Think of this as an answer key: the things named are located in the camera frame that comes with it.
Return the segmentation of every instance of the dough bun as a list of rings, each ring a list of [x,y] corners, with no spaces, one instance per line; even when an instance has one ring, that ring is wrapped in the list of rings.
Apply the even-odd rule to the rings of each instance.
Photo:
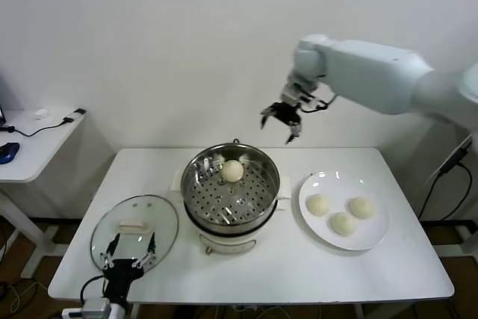
[[[378,211],[375,203],[364,197],[351,199],[349,202],[349,210],[351,214],[363,220],[375,216]]]
[[[332,229],[339,235],[348,237],[357,230],[356,220],[346,212],[338,212],[330,218]]]
[[[236,160],[227,161],[221,170],[221,176],[227,182],[237,182],[242,179],[243,175],[244,168],[242,164]]]
[[[330,200],[322,194],[310,196],[305,205],[309,212],[318,217],[322,217],[330,211]]]

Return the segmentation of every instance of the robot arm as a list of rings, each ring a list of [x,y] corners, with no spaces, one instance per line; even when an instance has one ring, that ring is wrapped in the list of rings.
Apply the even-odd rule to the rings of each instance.
[[[320,82],[382,114],[434,114],[478,133],[478,64],[466,71],[442,72],[409,50],[324,35],[300,40],[282,102],[262,111],[262,127],[273,116],[291,127],[287,143],[298,137],[297,111],[326,110],[333,101],[312,96]]]

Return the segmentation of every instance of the power cord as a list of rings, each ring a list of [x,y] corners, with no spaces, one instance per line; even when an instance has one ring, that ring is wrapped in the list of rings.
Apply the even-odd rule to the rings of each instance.
[[[58,123],[57,125],[54,125],[54,126],[46,126],[46,127],[43,127],[43,128],[39,128],[38,130],[36,130],[35,132],[32,132],[31,134],[26,134],[25,132],[16,129],[15,126],[0,127],[0,131],[8,132],[9,134],[11,134],[13,132],[17,132],[17,133],[21,134],[22,136],[32,137],[32,136],[36,135],[37,133],[39,133],[41,131],[49,130],[51,128],[61,127],[61,126],[65,125],[66,123],[72,123],[73,121],[75,121],[81,115],[84,115],[84,114],[86,114],[85,110],[83,110],[82,108],[77,108],[71,114],[69,114],[68,116],[65,116],[63,118],[63,120],[61,121],[61,123]]]
[[[421,215],[425,212],[425,207],[426,204],[428,203],[430,197],[432,196],[433,190],[435,189],[435,185],[437,184],[438,180],[443,176],[443,173],[438,173],[438,175],[435,177],[435,180],[433,180],[432,186],[430,187],[428,194],[426,195],[425,203],[423,204],[423,207],[421,208],[420,214],[418,215],[418,219],[421,219]]]
[[[15,288],[18,284],[26,281],[33,281],[31,285],[29,285],[24,291],[19,293]],[[15,299],[10,304],[10,314],[0,316],[0,319],[7,319],[11,318],[14,315],[17,315],[21,311],[23,311],[35,298],[38,292],[38,287],[41,287],[48,290],[43,283],[38,282],[36,279],[20,279],[13,284],[8,284],[6,282],[0,282],[0,300],[3,300],[6,296],[8,291],[12,291],[15,295]],[[22,297],[27,294],[32,288],[35,288],[33,295],[27,300],[27,302],[22,306]]]
[[[81,301],[81,305],[84,305],[84,290],[87,288],[87,286],[92,283],[92,282],[95,282],[96,280],[98,279],[101,279],[101,278],[105,278],[105,276],[101,275],[101,276],[94,276],[93,278],[90,278],[88,279],[84,284],[83,286],[81,287],[81,290],[80,290],[80,301]],[[105,282],[103,282],[103,292],[105,291]]]
[[[8,132],[18,132],[19,134],[25,136],[25,137],[32,137],[34,135],[36,135],[38,132],[41,132],[41,131],[45,131],[45,130],[49,130],[51,128],[57,128],[57,127],[60,127],[60,126],[63,126],[65,123],[68,123],[67,121],[63,120],[61,123],[59,123],[58,125],[55,125],[55,126],[47,126],[47,127],[43,127],[43,128],[40,128],[38,130],[36,130],[35,132],[32,132],[31,134],[26,134],[25,132],[21,132],[20,130],[17,130],[15,128],[15,126],[8,126],[6,128],[12,128],[13,127],[13,130],[10,131],[10,130],[7,130]]]
[[[466,200],[466,198],[468,197],[468,194],[470,193],[471,185],[473,184],[473,176],[471,175],[470,170],[461,162],[461,160],[463,158],[465,158],[465,156],[468,154],[467,148],[470,145],[471,145],[471,141],[466,147],[464,147],[464,148],[459,147],[458,149],[456,149],[456,151],[453,152],[452,155],[440,166],[440,168],[438,170],[438,175],[433,180],[432,186],[430,187],[429,192],[426,195],[426,199],[425,199],[423,207],[422,207],[422,209],[421,209],[421,211],[418,215],[418,219],[421,219],[422,214],[425,212],[426,204],[428,203],[430,197],[432,196],[433,190],[435,189],[435,186],[436,186],[438,180],[440,178],[442,178],[444,175],[448,174],[456,166],[461,167],[464,170],[466,170],[470,181],[469,181],[469,184],[468,184],[468,188],[466,190],[466,194],[459,201],[459,204],[447,216],[445,216],[441,220],[446,220],[449,216],[454,214],[460,208],[462,203]]]
[[[468,194],[470,194],[471,186],[473,185],[473,175],[471,174],[470,170],[462,163],[458,163],[456,166],[461,167],[468,174],[468,178],[469,178],[468,187],[466,189],[465,195],[460,200],[458,205],[456,205],[456,207],[449,214],[447,214],[445,217],[441,218],[441,220],[446,220],[448,217],[450,217],[452,214],[454,214],[458,210],[458,208],[460,208],[460,206],[463,204],[463,202],[467,199]]]
[[[291,316],[289,315],[289,313],[287,313],[287,312],[285,311],[285,309],[282,308],[281,306],[271,306],[270,308],[267,308],[267,309],[263,309],[263,308],[261,308],[261,309],[262,309],[262,313],[259,314],[259,315],[256,317],[256,319],[260,319],[260,318],[262,318],[262,316],[264,316],[264,315],[269,315],[269,312],[270,312],[271,310],[274,310],[274,309],[280,309],[281,312],[283,312],[284,315],[285,315],[288,319],[291,319]]]

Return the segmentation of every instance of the black cable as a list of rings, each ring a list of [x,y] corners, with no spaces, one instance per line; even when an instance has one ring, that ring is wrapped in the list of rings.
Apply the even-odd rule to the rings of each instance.
[[[417,309],[415,308],[415,304],[412,305],[412,311],[413,311],[413,316],[415,317],[415,319],[419,319]]]
[[[26,281],[28,281],[28,280],[31,280],[31,281],[33,281],[33,282],[38,282],[35,278],[32,278],[32,279],[19,279],[19,280],[17,280],[16,282],[14,282],[13,284],[10,284],[10,285],[3,282],[1,285],[5,285],[5,284],[6,284],[7,287],[5,288],[5,290],[4,290],[3,292],[1,292],[0,298],[3,298],[3,297],[7,294],[7,291],[8,291],[8,289],[9,289],[8,286],[14,287],[15,285],[18,285],[19,283],[21,283],[21,282],[26,282]],[[0,316],[0,319],[8,319],[8,318],[11,318],[11,317],[13,317],[14,315],[17,315],[18,313],[20,313],[22,310],[24,310],[24,309],[33,301],[33,299],[34,299],[35,296],[37,295],[37,292],[38,292],[38,284],[35,285],[35,290],[34,290],[33,294],[31,295],[31,297],[27,300],[27,302],[26,302],[23,306],[19,306],[19,308],[18,308],[16,311],[14,311],[13,313],[10,313],[10,314],[8,314],[8,315],[2,315],[2,316]]]
[[[84,284],[83,286],[81,287],[81,290],[80,290],[80,301],[81,301],[81,304],[84,305],[84,290],[87,288],[87,286],[91,283],[91,282],[94,282],[95,280],[98,280],[98,279],[101,279],[103,278],[104,276],[101,275],[101,276],[94,276],[93,278],[90,278],[88,279]]]
[[[314,113],[314,112],[326,110],[326,109],[329,107],[329,105],[332,104],[332,103],[335,101],[335,99],[337,99],[337,98],[338,98],[338,95],[335,94],[329,102],[320,101],[320,103],[321,103],[323,106],[319,106],[319,105],[318,105],[314,110],[304,110],[304,109],[302,108],[302,106],[301,106],[301,107],[300,107],[300,110],[301,110],[304,114],[312,114],[312,113]]]
[[[21,132],[20,130],[17,130],[16,128],[13,131],[18,132],[19,134],[22,134],[25,137],[32,137],[32,136],[36,135],[38,132],[41,132],[41,131],[44,131],[44,130],[49,130],[51,128],[57,128],[57,127],[63,126],[65,123],[67,123],[67,121],[63,120],[58,125],[40,128],[40,129],[36,130],[35,132],[33,132],[31,134],[26,134],[25,132]]]
[[[224,319],[224,317],[226,316],[226,312],[227,312],[227,306],[224,308],[224,312],[221,314],[221,319]]]
[[[420,214],[418,215],[418,219],[421,219],[421,215],[425,212],[425,207],[426,204],[428,203],[430,197],[432,196],[433,189],[435,188],[436,183],[438,180],[443,176],[443,173],[440,172],[436,177],[435,180],[432,183],[432,187],[430,187],[430,190],[428,191],[428,194],[426,195],[425,203],[423,204],[423,207],[421,208]]]
[[[451,216],[453,213],[455,213],[458,210],[458,208],[460,208],[460,206],[463,204],[463,202],[467,199],[468,194],[470,194],[471,186],[473,185],[473,175],[471,174],[470,170],[464,164],[462,164],[461,162],[456,164],[456,166],[461,167],[463,170],[466,171],[470,181],[468,182],[468,188],[466,189],[466,193],[463,196],[463,198],[460,200],[458,205],[449,214],[447,214],[445,217],[443,217],[441,220],[446,220],[449,216]]]
[[[450,308],[450,304],[448,302],[443,302],[443,305],[445,306],[445,309],[448,312],[448,315],[450,316],[451,319],[456,319],[455,313]]]
[[[455,314],[456,319],[462,319],[460,316],[460,313],[458,313],[458,310],[455,307],[455,304],[453,304],[453,301],[451,299],[447,300],[448,305],[451,307],[452,312]]]

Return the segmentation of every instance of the small white table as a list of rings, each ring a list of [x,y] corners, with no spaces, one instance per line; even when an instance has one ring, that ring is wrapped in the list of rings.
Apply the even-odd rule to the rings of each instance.
[[[30,134],[39,128],[57,125],[73,110],[75,109],[56,108],[52,115],[44,120],[35,120],[34,111],[5,111],[6,126],[15,126]],[[20,143],[20,150],[14,160],[0,165],[0,184],[28,183],[35,180],[82,120],[83,117],[79,117],[73,123],[42,131],[33,137],[24,137],[15,132],[0,132],[0,146],[7,142]],[[16,227],[2,250],[8,251],[20,232],[36,246],[22,271],[22,278],[33,277],[44,256],[63,256],[66,252],[66,244],[55,244],[52,241],[58,230],[57,226],[50,226],[42,232],[4,191],[0,192],[0,214]]]
[[[415,301],[450,297],[453,284],[408,201],[376,149],[265,149],[282,176],[291,179],[289,210],[277,211],[263,227],[264,240],[243,255],[206,255],[181,198],[170,192],[175,172],[199,149],[124,149],[118,153],[55,274],[49,295],[77,300],[81,286],[97,276],[90,237],[101,217],[134,195],[167,196],[179,213],[171,252],[133,282],[131,303],[299,304]],[[344,170],[371,184],[390,214],[382,243],[367,252],[325,244],[297,210],[303,180],[321,170]],[[101,296],[101,281],[85,297]],[[380,311],[371,318],[389,318]]]

